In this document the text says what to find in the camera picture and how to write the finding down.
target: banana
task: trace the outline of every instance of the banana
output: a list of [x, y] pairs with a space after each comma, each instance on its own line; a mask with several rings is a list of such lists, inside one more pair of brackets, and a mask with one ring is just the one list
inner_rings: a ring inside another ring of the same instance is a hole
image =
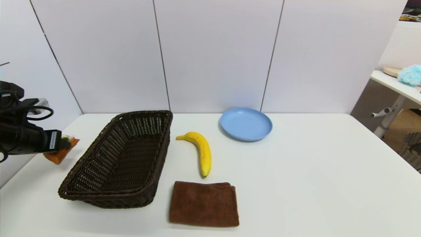
[[198, 132], [188, 132], [185, 135], [178, 136], [176, 139], [189, 141], [199, 148], [200, 168], [203, 178], [206, 178], [212, 168], [211, 149], [206, 138]]

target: plastic plate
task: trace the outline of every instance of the plastic plate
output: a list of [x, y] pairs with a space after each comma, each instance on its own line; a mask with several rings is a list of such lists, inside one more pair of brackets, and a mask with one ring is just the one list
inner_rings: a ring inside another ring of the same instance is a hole
[[222, 114], [221, 126], [226, 133], [243, 141], [258, 141], [272, 131], [272, 122], [262, 112], [234, 108]]

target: cable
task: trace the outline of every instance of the cable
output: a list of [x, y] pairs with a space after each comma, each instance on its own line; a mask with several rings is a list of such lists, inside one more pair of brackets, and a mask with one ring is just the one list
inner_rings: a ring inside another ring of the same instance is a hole
[[1, 163], [7, 160], [7, 158], [9, 157], [9, 154], [7, 153], [6, 149], [4, 149], [1, 144], [0, 144], [0, 153], [3, 153], [3, 159], [0, 160], [0, 163]]
[[[2, 90], [2, 91], [0, 91], [0, 96], [1, 97], [11, 96], [13, 98], [13, 100], [15, 101], [15, 103], [16, 104], [19, 104], [19, 98], [17, 97], [16, 92], [14, 92], [14, 91]], [[10, 106], [11, 105], [10, 105], [10, 102], [9, 102], [5, 107], [8, 108]], [[20, 107], [20, 108], [13, 108], [13, 109], [1, 110], [0, 111], [0, 114], [10, 113], [10, 112], [16, 112], [16, 111], [20, 111], [20, 110], [30, 110], [30, 109], [43, 109], [43, 110], [50, 111], [49, 114], [47, 114], [46, 116], [41, 117], [41, 118], [27, 117], [27, 119], [28, 120], [31, 120], [31, 121], [44, 120], [44, 119], [50, 118], [54, 114], [54, 110], [52, 108], [49, 108], [49, 107], [46, 107], [46, 106], [39, 106], [39, 105], [31, 105], [31, 106], [24, 106], [24, 107]]]
[[32, 121], [44, 120], [44, 119], [50, 118], [54, 114], [54, 110], [52, 108], [49, 108], [49, 107], [46, 107], [46, 106], [39, 106], [39, 105], [23, 106], [23, 107], [20, 107], [20, 108], [3, 110], [3, 111], [0, 111], [0, 114], [16, 112], [16, 111], [20, 111], [20, 110], [30, 110], [30, 109], [42, 109], [42, 110], [50, 111], [49, 114], [47, 114], [46, 116], [41, 117], [41, 118], [27, 117], [28, 120], [32, 120]]

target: white desk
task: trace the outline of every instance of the white desk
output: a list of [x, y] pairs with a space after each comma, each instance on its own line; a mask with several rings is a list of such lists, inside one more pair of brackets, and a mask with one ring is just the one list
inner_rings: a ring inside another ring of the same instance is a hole
[[408, 102], [408, 99], [418, 104], [418, 106], [421, 106], [421, 89], [419, 87], [412, 87], [400, 83], [396, 78], [389, 76], [382, 71], [374, 71], [371, 74], [371, 79], [400, 94], [396, 102], [391, 107], [392, 111], [384, 117], [383, 121], [374, 131], [374, 134], [381, 138], [389, 129], [390, 124], [399, 114], [401, 109]]
[[[80, 116], [64, 130], [81, 140], [61, 165], [37, 155], [1, 189], [1, 237], [421, 236], [421, 175], [344, 114], [269, 114], [272, 133], [254, 143], [221, 133], [220, 114], [175, 114], [150, 205], [101, 209], [61, 199], [64, 177], [114, 116]], [[206, 179], [199, 175], [196, 148], [175, 140], [189, 131], [201, 132], [211, 146]], [[169, 223], [176, 180], [236, 186], [240, 226]]]

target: table surface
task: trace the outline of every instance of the table surface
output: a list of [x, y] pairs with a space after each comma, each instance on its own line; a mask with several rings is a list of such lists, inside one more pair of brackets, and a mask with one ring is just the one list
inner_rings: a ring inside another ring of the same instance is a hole
[[405, 96], [406, 98], [414, 101], [415, 103], [421, 105], [421, 88], [419, 86], [412, 87], [400, 83], [395, 77], [389, 76], [382, 71], [374, 71], [371, 74], [371, 79], [379, 82], [380, 84], [389, 87], [390, 89], [396, 91], [397, 93]]
[[[80, 142], [61, 165], [37, 155], [1, 189], [1, 237], [421, 236], [421, 175], [345, 114], [268, 114], [272, 133], [253, 143], [222, 133], [220, 114], [175, 114], [150, 205], [101, 209], [61, 199], [61, 182], [115, 115], [80, 116], [64, 130]], [[190, 131], [202, 133], [211, 146], [213, 167], [206, 179], [199, 175], [194, 145], [175, 140]], [[176, 180], [230, 182], [240, 226], [169, 223]]]

